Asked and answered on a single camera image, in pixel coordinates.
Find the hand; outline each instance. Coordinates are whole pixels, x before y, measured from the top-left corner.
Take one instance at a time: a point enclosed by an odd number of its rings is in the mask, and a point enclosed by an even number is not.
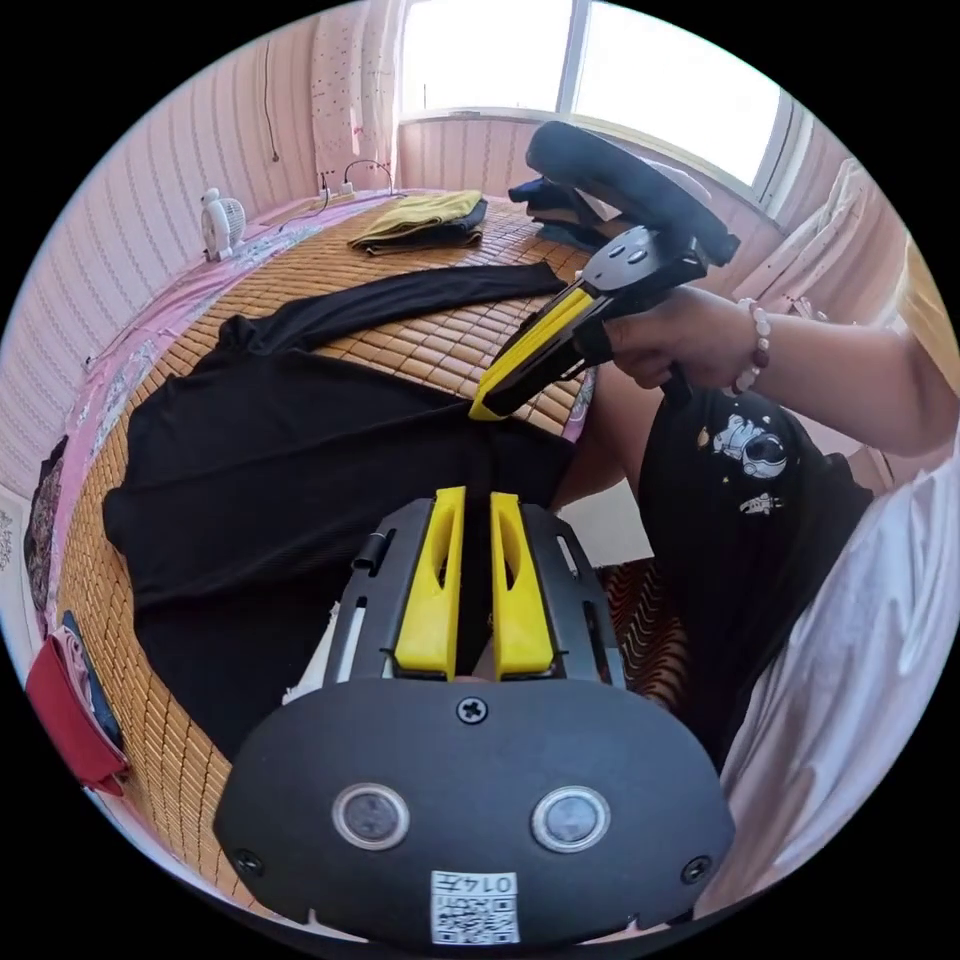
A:
[[[605,329],[613,362],[647,389],[670,379],[673,362],[695,386],[729,387],[756,348],[749,311],[696,287],[679,287],[652,310],[610,320]]]

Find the window frame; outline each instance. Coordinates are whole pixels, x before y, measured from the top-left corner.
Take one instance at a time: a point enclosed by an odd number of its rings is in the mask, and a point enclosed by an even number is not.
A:
[[[430,0],[408,0],[409,11],[416,3],[429,3]],[[710,163],[703,157],[690,153],[682,147],[660,140],[642,130],[624,127],[620,124],[573,112],[580,74],[583,70],[584,48],[587,40],[587,27],[590,20],[590,5],[593,0],[572,0],[570,26],[567,31],[567,46],[564,50],[563,68],[557,90],[555,112],[545,110],[522,110],[512,107],[490,107],[467,105],[441,110],[409,110],[399,113],[401,126],[422,121],[437,120],[516,120],[527,123],[545,123],[548,120],[565,120],[583,127],[601,136],[619,140],[623,143],[652,150],[669,159],[702,173],[715,183],[738,196],[760,213],[770,215],[776,198],[787,186],[793,166],[794,154],[801,146],[801,129],[809,122],[808,111],[785,90],[780,90],[780,102],[774,118],[773,129],[767,149],[760,162],[760,168],[753,183],[744,183],[732,174]],[[400,69],[403,69],[403,42],[401,36]]]

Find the leg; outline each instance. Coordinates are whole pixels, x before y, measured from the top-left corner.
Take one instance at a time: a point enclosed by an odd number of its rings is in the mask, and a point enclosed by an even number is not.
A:
[[[609,490],[624,477],[635,485],[661,397],[659,390],[638,387],[612,363],[598,368],[583,433],[554,498],[554,510]]]

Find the bracelet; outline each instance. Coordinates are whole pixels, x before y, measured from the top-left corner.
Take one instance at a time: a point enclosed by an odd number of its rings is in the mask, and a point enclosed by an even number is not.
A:
[[[757,346],[750,357],[750,366],[740,374],[732,386],[724,387],[723,392],[728,397],[739,397],[746,393],[760,376],[760,371],[770,363],[770,320],[766,310],[756,300],[741,300],[737,306],[746,307],[750,311],[753,325],[757,329]]]

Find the black t-shirt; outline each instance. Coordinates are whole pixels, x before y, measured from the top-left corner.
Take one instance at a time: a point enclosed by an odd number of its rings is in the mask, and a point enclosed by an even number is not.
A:
[[[130,417],[104,528],[151,667],[228,758],[300,680],[385,515],[459,485],[484,508],[491,490],[548,506],[572,457],[528,424],[478,424],[467,401],[305,352],[385,316],[556,292],[545,264],[390,280],[228,320],[189,376]],[[487,640],[486,509],[471,508],[466,535],[461,670]]]
[[[872,495],[782,407],[694,389],[680,409],[661,405],[637,500],[687,635],[677,716],[719,768],[753,685]]]

